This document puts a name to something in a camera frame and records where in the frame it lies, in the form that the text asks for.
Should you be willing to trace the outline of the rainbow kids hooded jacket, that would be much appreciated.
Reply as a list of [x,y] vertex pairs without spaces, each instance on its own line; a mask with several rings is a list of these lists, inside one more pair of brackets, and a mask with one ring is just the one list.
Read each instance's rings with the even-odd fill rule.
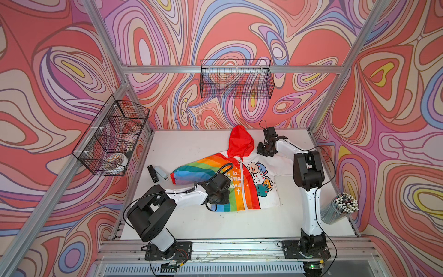
[[211,207],[217,212],[237,212],[278,207],[276,177],[293,174],[293,161],[282,155],[265,157],[257,153],[254,139],[241,125],[233,128],[228,150],[182,165],[171,174],[174,185],[189,185],[212,177],[220,167],[232,163],[226,173],[231,180],[229,203]]

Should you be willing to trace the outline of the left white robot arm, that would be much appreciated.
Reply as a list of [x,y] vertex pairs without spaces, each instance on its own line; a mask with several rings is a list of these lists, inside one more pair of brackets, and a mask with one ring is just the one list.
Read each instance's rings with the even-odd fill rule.
[[150,242],[161,253],[170,253],[176,249],[176,239],[166,224],[173,212],[182,207],[229,203],[230,183],[228,176],[216,173],[208,180],[179,190],[154,185],[125,208],[123,219],[142,242]]

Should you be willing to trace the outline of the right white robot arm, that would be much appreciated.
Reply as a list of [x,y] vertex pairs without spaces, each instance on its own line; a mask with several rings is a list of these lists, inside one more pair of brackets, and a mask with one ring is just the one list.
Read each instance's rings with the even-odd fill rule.
[[263,129],[264,141],[258,143],[257,153],[265,157],[282,154],[293,162],[293,180],[300,188],[303,206],[303,226],[299,241],[300,251],[310,256],[318,248],[324,248],[326,234],[318,221],[320,212],[320,192],[325,174],[321,155],[311,148],[304,150],[286,136],[279,136],[274,127]]

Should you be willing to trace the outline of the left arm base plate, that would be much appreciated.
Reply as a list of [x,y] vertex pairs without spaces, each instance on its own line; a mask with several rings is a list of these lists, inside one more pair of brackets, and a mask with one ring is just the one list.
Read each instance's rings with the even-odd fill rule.
[[154,244],[149,243],[141,247],[145,252],[146,261],[179,261],[185,262],[192,257],[193,243],[191,241],[178,241],[172,244],[164,252],[160,251]]

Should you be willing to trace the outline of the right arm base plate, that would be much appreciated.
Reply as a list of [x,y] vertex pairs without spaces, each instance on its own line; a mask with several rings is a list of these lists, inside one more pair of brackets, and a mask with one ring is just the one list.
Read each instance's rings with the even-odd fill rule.
[[284,240],[277,243],[282,248],[285,259],[317,259],[328,260],[331,253],[324,241],[311,243],[302,240]]

